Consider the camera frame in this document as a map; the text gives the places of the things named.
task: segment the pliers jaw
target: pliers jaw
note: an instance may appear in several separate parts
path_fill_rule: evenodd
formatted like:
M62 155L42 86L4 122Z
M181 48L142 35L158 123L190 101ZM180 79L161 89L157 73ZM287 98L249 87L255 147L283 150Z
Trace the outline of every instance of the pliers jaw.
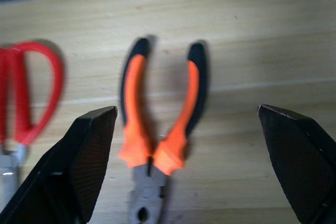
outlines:
M156 224L165 200L167 175L150 164L133 169L135 190L129 203L130 224Z

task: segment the scissors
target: scissors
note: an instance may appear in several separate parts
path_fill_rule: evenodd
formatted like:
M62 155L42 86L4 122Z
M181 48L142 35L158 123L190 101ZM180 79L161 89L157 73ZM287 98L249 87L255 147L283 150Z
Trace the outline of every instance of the scissors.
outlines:
M168 193L167 180L176 169L184 167L187 138L201 117L208 87L206 49L202 43L195 42L187 56L189 84L184 108L154 151L141 118L139 101L149 52L149 40L140 38L128 56L121 82L125 140L119 157L133 168L135 182L129 201L130 224L158 223Z
M29 110L29 91L25 53L33 51L44 55L51 64L54 74L54 88L49 104L40 121L32 124ZM60 58L48 47L37 42L23 42L9 48L0 48L0 168L3 182L3 207L7 205L19 182L19 167L27 157L28 145L44 129L55 111L63 86L64 72ZM15 95L15 135L17 150L8 152L6 142L6 104L9 84Z

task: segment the pliers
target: pliers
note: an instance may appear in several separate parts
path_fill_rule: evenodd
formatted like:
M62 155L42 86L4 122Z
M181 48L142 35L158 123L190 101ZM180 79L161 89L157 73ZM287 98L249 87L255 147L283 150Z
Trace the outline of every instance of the pliers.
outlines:
M129 203L130 224L158 223L167 194L167 179L176 169L184 167L187 138L201 117L208 88L206 49L202 43L196 42L191 44L187 56L189 84L184 108L169 134L154 151L139 104L149 53L150 41L138 39L128 56L121 81L124 143L119 157L133 168L135 182Z

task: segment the scissors handle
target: scissors handle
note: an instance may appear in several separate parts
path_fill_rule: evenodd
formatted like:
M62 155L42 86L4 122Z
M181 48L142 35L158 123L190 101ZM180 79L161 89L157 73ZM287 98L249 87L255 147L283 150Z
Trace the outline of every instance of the scissors handle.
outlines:
M8 64L6 61L7 49L0 48L0 144L6 138L6 104L7 104L7 82Z
M47 57L54 74L54 88L47 109L35 125L32 125L30 121L29 91L25 67L25 53L29 51L39 52ZM23 42L12 46L6 60L11 69L16 97L15 139L23 145L29 145L46 126L60 99L64 79L62 62L57 54L37 42Z

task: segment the orange handle grip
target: orange handle grip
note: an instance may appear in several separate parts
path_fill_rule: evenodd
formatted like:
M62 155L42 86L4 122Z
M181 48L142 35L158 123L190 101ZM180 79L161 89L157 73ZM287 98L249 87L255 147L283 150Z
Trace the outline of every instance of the orange handle grip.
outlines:
M207 94L206 52L202 44L193 44L188 54L189 85L184 108L168 136L154 153L154 166L171 175L184 167L187 137L200 119Z
M139 109L139 89L146 64L149 43L140 39L130 53L121 82L121 111L124 126L124 144L119 157L129 167L144 165L151 156L151 142L147 136Z

